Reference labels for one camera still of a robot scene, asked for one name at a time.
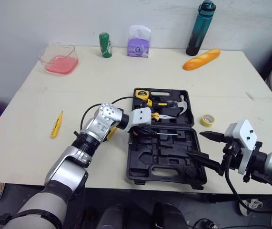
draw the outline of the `black plastic case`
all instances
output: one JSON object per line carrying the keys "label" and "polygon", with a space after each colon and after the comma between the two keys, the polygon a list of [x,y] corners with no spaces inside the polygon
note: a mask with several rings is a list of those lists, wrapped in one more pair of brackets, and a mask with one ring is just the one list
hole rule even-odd
{"label": "black plastic case", "polygon": [[[188,155],[191,150],[200,151],[200,147],[196,131],[191,128],[194,125],[194,118],[187,91],[135,88],[134,96],[136,90],[149,91],[153,102],[180,101],[180,95],[183,95],[188,108],[182,115],[179,115],[180,108],[151,108],[153,113],[177,115],[177,119],[160,119],[158,122],[152,120],[151,127],[159,133],[178,134],[178,136],[130,134],[127,177],[139,185],[144,185],[147,180],[168,181],[190,184],[193,189],[202,190],[202,185],[207,182],[204,166]],[[134,99],[132,109],[137,108],[141,108],[141,101]],[[154,169],[175,170],[178,175],[160,176],[153,173]]]}

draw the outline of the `green bottle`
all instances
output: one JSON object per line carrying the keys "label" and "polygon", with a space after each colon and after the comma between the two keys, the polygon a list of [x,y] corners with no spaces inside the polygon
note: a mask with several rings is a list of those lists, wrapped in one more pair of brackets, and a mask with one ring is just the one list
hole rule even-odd
{"label": "green bottle", "polygon": [[99,34],[100,39],[100,48],[102,52],[102,56],[105,58],[110,58],[112,56],[111,53],[111,41],[109,39],[109,34],[106,32],[102,32]]}

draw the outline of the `yellow-handled pliers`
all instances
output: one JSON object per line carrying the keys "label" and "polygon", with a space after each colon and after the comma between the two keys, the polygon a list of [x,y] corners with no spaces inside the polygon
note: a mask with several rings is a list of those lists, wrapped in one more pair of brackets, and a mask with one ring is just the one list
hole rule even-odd
{"label": "yellow-handled pliers", "polygon": [[170,119],[170,118],[176,118],[176,117],[165,115],[165,114],[159,114],[158,112],[155,112],[151,114],[151,118],[155,119],[156,121],[159,121],[159,119]]}

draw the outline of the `robotic arm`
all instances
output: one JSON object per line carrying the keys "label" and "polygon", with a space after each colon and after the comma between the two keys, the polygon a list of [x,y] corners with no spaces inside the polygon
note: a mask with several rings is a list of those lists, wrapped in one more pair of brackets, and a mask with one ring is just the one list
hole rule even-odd
{"label": "robotic arm", "polygon": [[[67,203],[72,196],[85,187],[88,178],[86,168],[92,157],[109,133],[116,126],[124,132],[138,125],[151,124],[149,107],[135,109],[129,114],[113,106],[102,104],[95,115],[83,127],[76,140],[68,146],[48,172],[45,188],[25,203],[16,215],[0,216],[4,229],[61,229],[66,217]],[[227,165],[259,182],[272,185],[272,153],[259,152],[262,146],[248,120],[231,124],[225,134],[202,132],[210,140],[225,142],[223,161],[219,164],[209,159],[207,154],[191,152],[190,156],[223,176]]]}
{"label": "robotic arm", "polygon": [[257,135],[248,120],[230,124],[224,134],[212,131],[200,134],[209,140],[226,143],[222,163],[210,160],[207,154],[201,152],[192,152],[191,157],[220,176],[226,172],[229,163],[231,169],[237,169],[238,173],[244,175],[244,182],[247,183],[251,178],[272,185],[272,153],[259,151],[262,142],[257,142]]}
{"label": "robotic arm", "polygon": [[149,107],[124,114],[112,104],[100,105],[48,172],[45,188],[30,198],[16,215],[0,216],[0,224],[5,225],[4,229],[61,229],[68,201],[85,187],[86,168],[110,128],[116,126],[128,132],[134,126],[150,124]]}

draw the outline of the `tissue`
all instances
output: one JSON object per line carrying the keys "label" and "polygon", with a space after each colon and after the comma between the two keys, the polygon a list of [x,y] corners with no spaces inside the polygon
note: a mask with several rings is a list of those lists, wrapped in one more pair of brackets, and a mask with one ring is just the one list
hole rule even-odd
{"label": "tissue", "polygon": [[143,25],[132,25],[129,31],[127,55],[149,57],[151,30]]}

